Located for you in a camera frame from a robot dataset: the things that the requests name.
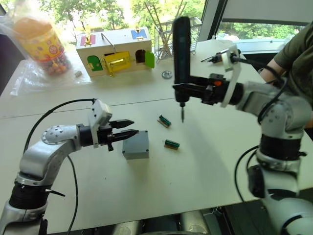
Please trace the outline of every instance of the gray box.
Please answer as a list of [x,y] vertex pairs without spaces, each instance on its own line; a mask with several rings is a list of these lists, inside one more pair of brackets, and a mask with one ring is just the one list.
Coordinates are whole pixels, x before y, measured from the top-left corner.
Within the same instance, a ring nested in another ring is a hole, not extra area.
[[148,131],[139,131],[129,139],[123,140],[123,155],[127,160],[149,158]]

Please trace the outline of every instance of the metal washer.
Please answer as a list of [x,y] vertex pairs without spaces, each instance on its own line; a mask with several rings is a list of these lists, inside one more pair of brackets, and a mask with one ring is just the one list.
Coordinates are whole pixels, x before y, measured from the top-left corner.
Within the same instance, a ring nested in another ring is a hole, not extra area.
[[172,74],[171,71],[166,70],[166,71],[163,71],[163,72],[162,72],[162,77],[163,77],[164,79],[170,79],[170,78],[173,77],[173,74]]

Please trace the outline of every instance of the window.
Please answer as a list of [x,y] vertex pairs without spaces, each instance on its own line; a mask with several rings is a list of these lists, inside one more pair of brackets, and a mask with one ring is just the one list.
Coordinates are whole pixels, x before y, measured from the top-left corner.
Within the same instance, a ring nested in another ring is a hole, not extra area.
[[237,41],[241,39],[290,40],[303,26],[268,23],[221,23],[217,39]]
[[5,9],[0,5],[0,16],[4,16]]
[[[0,0],[5,10],[15,0]],[[181,4],[182,15],[201,19],[206,0],[37,0],[56,26],[67,50],[75,49],[77,35],[84,32],[147,26],[154,43],[154,23],[145,6],[161,23],[175,18]]]
[[230,40],[244,54],[277,53],[304,26],[270,23],[220,23],[216,39]]

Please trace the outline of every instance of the electric screwdriver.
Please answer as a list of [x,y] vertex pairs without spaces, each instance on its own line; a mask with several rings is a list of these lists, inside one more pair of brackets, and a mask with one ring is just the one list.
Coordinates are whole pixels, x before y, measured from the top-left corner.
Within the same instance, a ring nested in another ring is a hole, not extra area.
[[[190,20],[179,17],[173,22],[173,53],[175,84],[190,82]],[[181,121],[184,122],[184,106],[189,96],[175,91],[176,101],[181,106]]]

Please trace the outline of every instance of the orange label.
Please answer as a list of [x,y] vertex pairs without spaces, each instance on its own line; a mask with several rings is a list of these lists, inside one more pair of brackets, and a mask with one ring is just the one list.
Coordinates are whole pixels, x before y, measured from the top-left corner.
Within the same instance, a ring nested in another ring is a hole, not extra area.
[[53,29],[32,39],[19,39],[19,42],[29,55],[38,62],[52,60],[64,52],[64,47]]

